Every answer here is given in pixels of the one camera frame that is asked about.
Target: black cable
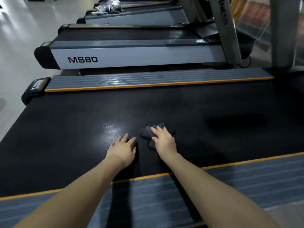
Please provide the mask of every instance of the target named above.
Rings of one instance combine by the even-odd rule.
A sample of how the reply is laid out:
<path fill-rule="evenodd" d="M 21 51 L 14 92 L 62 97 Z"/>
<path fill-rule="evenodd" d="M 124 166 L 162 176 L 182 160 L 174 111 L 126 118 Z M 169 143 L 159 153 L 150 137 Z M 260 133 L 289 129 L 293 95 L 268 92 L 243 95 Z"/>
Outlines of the black cable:
<path fill-rule="evenodd" d="M 250 57 L 250 55 L 248 57 L 249 57 L 249 65 L 248 66 L 242 66 L 240 64 L 238 64 L 238 66 L 241 67 L 241 68 L 243 68 L 243 69 L 248 68 L 251 65 L 251 57 Z"/>

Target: person's left hand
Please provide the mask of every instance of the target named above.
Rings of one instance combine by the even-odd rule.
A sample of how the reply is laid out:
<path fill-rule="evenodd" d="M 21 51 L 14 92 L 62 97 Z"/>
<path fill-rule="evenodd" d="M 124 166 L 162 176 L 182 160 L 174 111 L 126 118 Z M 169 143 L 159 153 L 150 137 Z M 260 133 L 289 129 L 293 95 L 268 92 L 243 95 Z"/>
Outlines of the person's left hand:
<path fill-rule="evenodd" d="M 116 142 L 113 142 L 108 151 L 105 158 L 108 157 L 116 157 L 122 162 L 122 168 L 126 168 L 128 165 L 132 163 L 135 158 L 136 147 L 132 150 L 133 143 L 136 138 L 131 138 L 128 142 L 128 134 L 125 134 L 123 138 L 119 136 Z"/>

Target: person's left arm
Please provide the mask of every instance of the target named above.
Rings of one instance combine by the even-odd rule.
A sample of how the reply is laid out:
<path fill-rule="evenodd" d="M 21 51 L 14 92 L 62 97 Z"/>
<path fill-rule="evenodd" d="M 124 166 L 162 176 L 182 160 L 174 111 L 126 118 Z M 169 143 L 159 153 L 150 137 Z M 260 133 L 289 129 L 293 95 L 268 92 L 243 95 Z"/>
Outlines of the person's left arm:
<path fill-rule="evenodd" d="M 14 228 L 85 228 L 102 196 L 119 171 L 132 163 L 136 138 L 127 142 L 128 134 L 118 137 L 96 167 L 69 184 Z"/>

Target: red letter m accent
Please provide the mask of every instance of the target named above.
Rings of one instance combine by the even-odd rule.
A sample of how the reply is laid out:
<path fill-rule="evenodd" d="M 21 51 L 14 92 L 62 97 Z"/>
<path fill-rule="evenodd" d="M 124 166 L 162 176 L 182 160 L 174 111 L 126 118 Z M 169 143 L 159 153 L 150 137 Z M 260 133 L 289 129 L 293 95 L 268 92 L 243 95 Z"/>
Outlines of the red letter m accent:
<path fill-rule="evenodd" d="M 67 57 L 67 58 L 68 58 L 68 60 L 69 60 L 70 63 L 72 63 L 72 62 L 73 62 L 73 63 L 75 63 L 75 62 L 78 63 L 76 57 L 73 57 L 73 59 L 71 59 L 70 57 Z"/>

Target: forearm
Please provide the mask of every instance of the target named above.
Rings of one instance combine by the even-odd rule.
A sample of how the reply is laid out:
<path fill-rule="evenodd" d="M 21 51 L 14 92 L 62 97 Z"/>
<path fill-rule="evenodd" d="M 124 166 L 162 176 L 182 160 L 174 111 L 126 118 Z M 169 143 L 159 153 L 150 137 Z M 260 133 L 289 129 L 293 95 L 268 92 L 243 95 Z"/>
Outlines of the forearm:
<path fill-rule="evenodd" d="M 257 204 L 176 154 L 166 164 L 173 171 L 210 228 L 279 227 Z"/>
<path fill-rule="evenodd" d="M 33 211 L 15 228 L 87 227 L 102 196 L 120 170 L 118 158 L 104 159 Z"/>

